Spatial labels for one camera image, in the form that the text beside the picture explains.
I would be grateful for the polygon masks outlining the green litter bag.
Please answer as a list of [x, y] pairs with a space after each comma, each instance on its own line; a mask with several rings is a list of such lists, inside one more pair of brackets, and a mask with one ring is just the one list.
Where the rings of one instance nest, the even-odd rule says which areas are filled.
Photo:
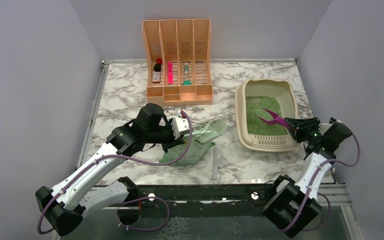
[[[228, 128], [228, 125], [221, 119], [207, 120], [197, 123], [193, 126], [192, 143], [186, 154], [173, 166], [193, 166], [196, 165], [209, 152], [210, 148], [216, 145], [215, 139], [222, 136]], [[159, 163], [169, 163], [174, 161], [182, 154], [188, 145], [189, 135], [184, 136], [185, 143], [174, 146], [164, 154]]]

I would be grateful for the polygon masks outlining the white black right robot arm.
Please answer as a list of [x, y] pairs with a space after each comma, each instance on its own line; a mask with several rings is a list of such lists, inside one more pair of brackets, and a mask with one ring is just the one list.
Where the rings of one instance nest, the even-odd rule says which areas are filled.
[[268, 190], [269, 201], [262, 214], [280, 232], [295, 237], [321, 212], [319, 186], [336, 162], [335, 151], [353, 132], [339, 119], [321, 123], [315, 118], [295, 119], [275, 115], [268, 125], [281, 125], [297, 143], [306, 143], [303, 170], [297, 180], [279, 176]]

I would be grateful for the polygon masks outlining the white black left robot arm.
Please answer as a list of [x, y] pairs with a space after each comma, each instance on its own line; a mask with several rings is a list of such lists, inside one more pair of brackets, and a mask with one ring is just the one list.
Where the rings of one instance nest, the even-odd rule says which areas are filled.
[[55, 231], [60, 237], [75, 230], [84, 217], [113, 204], [132, 205], [137, 191], [129, 178], [115, 181], [101, 190], [92, 188], [110, 171], [130, 160], [149, 166], [161, 166], [134, 157], [146, 144], [161, 145], [164, 151], [182, 144], [185, 135], [192, 135], [193, 124], [188, 114], [168, 119], [164, 109], [147, 103], [136, 118], [114, 128], [98, 151], [70, 176], [53, 187], [40, 187], [35, 198], [41, 211], [37, 232], [46, 235]]

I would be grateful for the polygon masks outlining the beige litter box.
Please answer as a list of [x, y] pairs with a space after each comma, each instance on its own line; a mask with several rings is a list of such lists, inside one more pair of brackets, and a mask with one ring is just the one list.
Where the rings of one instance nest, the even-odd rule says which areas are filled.
[[298, 148], [286, 127], [268, 125], [258, 116], [272, 120], [264, 109], [281, 118], [299, 118], [298, 104], [292, 84], [287, 80], [249, 79], [235, 90], [235, 118], [240, 143], [259, 152], [288, 152]]

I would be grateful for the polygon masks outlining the purple litter scoop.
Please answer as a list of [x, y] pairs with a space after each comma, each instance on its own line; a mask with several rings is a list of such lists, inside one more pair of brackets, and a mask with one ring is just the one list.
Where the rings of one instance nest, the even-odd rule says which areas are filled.
[[262, 120], [264, 123], [266, 123], [267, 125], [271, 125], [271, 126], [272, 125], [280, 125], [280, 126], [283, 126], [287, 129], [292, 129], [292, 126], [289, 123], [287, 123], [284, 118], [280, 117], [277, 113], [275, 113], [269, 109], [266, 109], [266, 108], [262, 108], [262, 110], [266, 111], [272, 117], [272, 120], [267, 120], [267, 119], [262, 118], [261, 116], [258, 116], [258, 118], [260, 120]]

